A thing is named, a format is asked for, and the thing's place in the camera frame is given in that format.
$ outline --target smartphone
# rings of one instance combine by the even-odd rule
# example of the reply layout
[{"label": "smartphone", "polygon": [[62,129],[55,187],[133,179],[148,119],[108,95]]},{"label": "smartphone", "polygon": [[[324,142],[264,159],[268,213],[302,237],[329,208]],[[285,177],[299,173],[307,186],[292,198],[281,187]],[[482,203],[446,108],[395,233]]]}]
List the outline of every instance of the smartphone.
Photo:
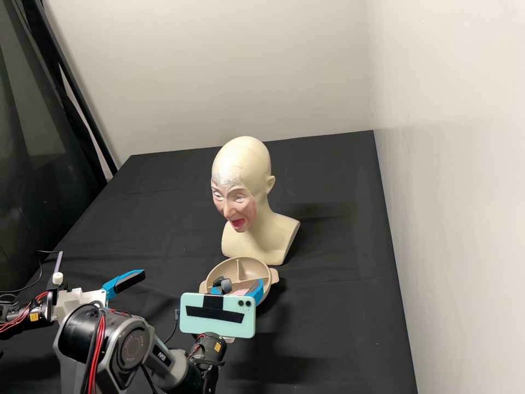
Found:
[{"label": "smartphone", "polygon": [[221,337],[255,335],[255,299],[246,295],[184,293],[180,298],[180,331],[213,332]]}]

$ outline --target open mouth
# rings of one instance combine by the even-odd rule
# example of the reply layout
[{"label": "open mouth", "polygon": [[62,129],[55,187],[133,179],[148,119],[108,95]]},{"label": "open mouth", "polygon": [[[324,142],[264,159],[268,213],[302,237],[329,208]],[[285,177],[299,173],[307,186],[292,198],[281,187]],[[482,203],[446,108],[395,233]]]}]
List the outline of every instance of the open mouth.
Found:
[{"label": "open mouth", "polygon": [[234,228],[240,228],[244,224],[244,219],[237,219],[234,221],[230,221],[230,223]]}]

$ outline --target mannequin face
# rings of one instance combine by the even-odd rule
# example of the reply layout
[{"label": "mannequin face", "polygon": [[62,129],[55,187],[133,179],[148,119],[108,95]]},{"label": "mannequin face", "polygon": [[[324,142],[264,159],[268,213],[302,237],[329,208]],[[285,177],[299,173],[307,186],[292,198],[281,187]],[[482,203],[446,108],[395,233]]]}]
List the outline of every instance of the mannequin face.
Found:
[{"label": "mannequin face", "polygon": [[213,203],[238,233],[248,230],[255,220],[256,203],[241,183],[220,184],[212,180]]}]

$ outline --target red wire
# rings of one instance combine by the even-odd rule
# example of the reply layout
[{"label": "red wire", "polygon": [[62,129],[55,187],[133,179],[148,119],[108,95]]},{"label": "red wire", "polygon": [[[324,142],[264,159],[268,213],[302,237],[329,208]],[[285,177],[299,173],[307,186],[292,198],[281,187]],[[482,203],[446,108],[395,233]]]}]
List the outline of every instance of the red wire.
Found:
[{"label": "red wire", "polygon": [[95,376],[98,364],[98,356],[100,355],[100,349],[102,347],[102,342],[104,340],[104,333],[106,332],[106,319],[104,315],[101,316],[100,324],[98,325],[97,331],[97,340],[95,344],[95,352],[93,353],[93,360],[91,362],[91,368],[89,372],[89,381],[88,381],[88,394],[95,391]]},{"label": "red wire", "polygon": [[[47,292],[40,293],[35,298],[36,298],[37,301],[40,301],[40,299],[42,299],[42,297],[44,297],[46,294],[47,294]],[[0,333],[3,333],[5,331],[7,331],[9,328],[14,327],[17,324],[21,323],[27,317],[27,315],[29,314],[30,306],[31,306],[31,303],[27,304],[24,307],[24,309],[22,310],[22,313],[18,317],[14,318],[10,322],[1,324],[0,325]]]}]

